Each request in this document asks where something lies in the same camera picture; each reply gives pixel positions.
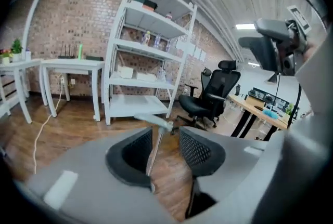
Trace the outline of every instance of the white desk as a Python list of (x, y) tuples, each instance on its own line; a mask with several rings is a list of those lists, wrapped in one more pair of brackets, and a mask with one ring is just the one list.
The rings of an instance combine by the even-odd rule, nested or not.
[[(65, 79), (65, 83), (68, 82), (67, 74), (84, 74), (88, 75), (89, 71), (92, 72), (92, 93), (93, 93), (93, 102), (94, 102), (94, 111), (96, 121), (100, 121), (99, 115), (99, 107), (98, 107), (98, 89), (97, 89), (97, 75), (98, 70), (102, 70), (102, 81), (101, 81), (101, 96), (102, 103), (104, 102), (104, 92), (103, 92), (103, 79), (104, 79), (104, 61), (97, 60), (79, 60), (79, 59), (52, 59), (52, 60), (43, 60), (41, 63), (43, 68), (44, 75), (44, 84), (46, 90), (47, 101), (51, 110), (51, 114), (53, 117), (57, 116), (56, 110), (54, 108), (54, 104), (52, 101), (52, 95), (50, 90), (50, 83), (48, 78), (48, 68), (55, 69), (55, 72), (62, 73), (63, 78)], [(66, 100), (69, 101), (69, 90), (68, 85), (65, 84), (65, 94)]]
[[(16, 92), (20, 101), (21, 109), (23, 111), (24, 117), (27, 120), (27, 123), (32, 123), (30, 114), (28, 112), (27, 106), (25, 104), (25, 98), (29, 96), (29, 92), (25, 86), (24, 81), (21, 81), (21, 76), (24, 78), (24, 70), (34, 66), (40, 66), (42, 59), (33, 59), (29, 61), (19, 61), (13, 62), (8, 65), (0, 64), (0, 72), (6, 75), (13, 75), (15, 80), (15, 88)], [(39, 72), (40, 78), (40, 89), (43, 98), (43, 103), (47, 106), (47, 99), (45, 96), (45, 89), (44, 89), (44, 81), (43, 81), (43, 74), (42, 69), (40, 67)]]

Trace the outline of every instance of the black office chair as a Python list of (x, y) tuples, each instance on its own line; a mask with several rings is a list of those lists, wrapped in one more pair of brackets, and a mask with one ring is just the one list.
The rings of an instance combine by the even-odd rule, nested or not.
[[(214, 123), (213, 127), (216, 127), (214, 118), (223, 113), (224, 100), (240, 78), (240, 73), (234, 71), (236, 69), (236, 61), (220, 61), (219, 68), (220, 70), (215, 70), (212, 73), (208, 85), (199, 98), (187, 95), (179, 96), (182, 108), (189, 115), (194, 116), (193, 120), (188, 120), (179, 115), (177, 118), (184, 120), (189, 126), (205, 130), (205, 128), (197, 124), (197, 119), (207, 117)], [(174, 127), (171, 134), (174, 134), (177, 129), (179, 127)]]
[[(201, 72), (201, 87), (202, 87), (202, 92), (207, 87), (211, 75), (212, 75), (212, 71), (209, 70), (208, 68), (204, 68), (204, 70)], [(198, 89), (198, 88), (196, 86), (194, 86), (194, 85), (188, 85), (188, 84), (185, 84), (185, 85), (190, 88), (190, 96), (192, 97), (194, 95), (194, 90)]]

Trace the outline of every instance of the power cord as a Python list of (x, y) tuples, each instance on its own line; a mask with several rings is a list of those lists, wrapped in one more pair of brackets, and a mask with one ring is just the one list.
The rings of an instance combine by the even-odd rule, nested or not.
[[(61, 101), (61, 95), (62, 95), (62, 90), (63, 90), (63, 84), (60, 83), (60, 95), (59, 95), (59, 100), (58, 100), (58, 103), (56, 105), (56, 111), (57, 111), (57, 108), (59, 106), (59, 103)], [(42, 130), (44, 128), (44, 126), (46, 125), (46, 123), (50, 120), (50, 118), (52, 117), (52, 114), (50, 114), (50, 116), (47, 118), (46, 122), (43, 123), (37, 137), (35, 138), (35, 142), (34, 142), (34, 149), (33, 149), (33, 162), (34, 162), (34, 174), (36, 174), (36, 170), (37, 170), (37, 161), (36, 161), (36, 151), (37, 151), (37, 141), (38, 141), (38, 138), (40, 137), (41, 133), (42, 133)]]

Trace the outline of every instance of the paper on wall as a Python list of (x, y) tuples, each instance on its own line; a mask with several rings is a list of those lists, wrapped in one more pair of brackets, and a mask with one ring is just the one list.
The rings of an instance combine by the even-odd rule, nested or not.
[(201, 54), (201, 48), (196, 47), (196, 50), (194, 51), (194, 57), (200, 59), (200, 54)]
[(201, 50), (200, 60), (204, 61), (205, 58), (206, 58), (206, 52), (204, 52), (203, 50)]
[(193, 56), (196, 46), (192, 43), (187, 43), (187, 42), (183, 42), (181, 40), (178, 40), (177, 44), (176, 44), (176, 48), (181, 49), (184, 52), (187, 51), (188, 54)]

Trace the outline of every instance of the white metal shelf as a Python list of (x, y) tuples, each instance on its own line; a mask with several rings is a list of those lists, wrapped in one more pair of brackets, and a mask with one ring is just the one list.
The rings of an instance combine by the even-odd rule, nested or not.
[(142, 56), (147, 56), (159, 60), (174, 60), (178, 62), (182, 62), (182, 58), (167, 53), (165, 51), (148, 47), (140, 44), (139, 42), (128, 41), (123, 39), (115, 39), (114, 43), (118, 46), (119, 51), (124, 52), (132, 52)]
[(188, 30), (154, 11), (147, 10), (135, 3), (125, 3), (125, 8), (125, 25), (152, 31), (167, 39), (188, 35)]
[(132, 117), (138, 113), (167, 112), (168, 108), (156, 96), (113, 95), (109, 103), (110, 117)]
[[(191, 6), (182, 0), (151, 1), (158, 4), (156, 11), (150, 11), (143, 8), (140, 3), (136, 3), (132, 0), (122, 0), (114, 19), (106, 53), (106, 73), (104, 74), (105, 120), (108, 125), (111, 124), (112, 117), (134, 116), (137, 113), (153, 115), (166, 113), (166, 117), (169, 118), (171, 114), (172, 105), (184, 69), (187, 51), (184, 51), (183, 56), (180, 58), (165, 51), (144, 46), (138, 42), (120, 39), (121, 31), (123, 27), (130, 27), (140, 31), (150, 31), (152, 35), (160, 34), (162, 39), (173, 39), (186, 35), (186, 43), (189, 45), (197, 13), (197, 5)], [(188, 29), (181, 27), (177, 23), (166, 18), (165, 15), (169, 12), (172, 13), (174, 20), (190, 13), (191, 19)], [(162, 61), (172, 60), (179, 62), (175, 84), (172, 85), (166, 82), (147, 82), (138, 79), (123, 79), (116, 76), (115, 66), (118, 51), (131, 52)], [(113, 93), (114, 85), (148, 87), (155, 88), (156, 91), (153, 96), (115, 95)], [(158, 99), (159, 89), (167, 89), (170, 98), (168, 107)]]
[(138, 80), (136, 78), (125, 79), (121, 78), (117, 72), (114, 72), (110, 77), (111, 85), (125, 85), (125, 86), (137, 86), (148, 88), (161, 88), (161, 89), (175, 89), (175, 86), (164, 81), (148, 82)]

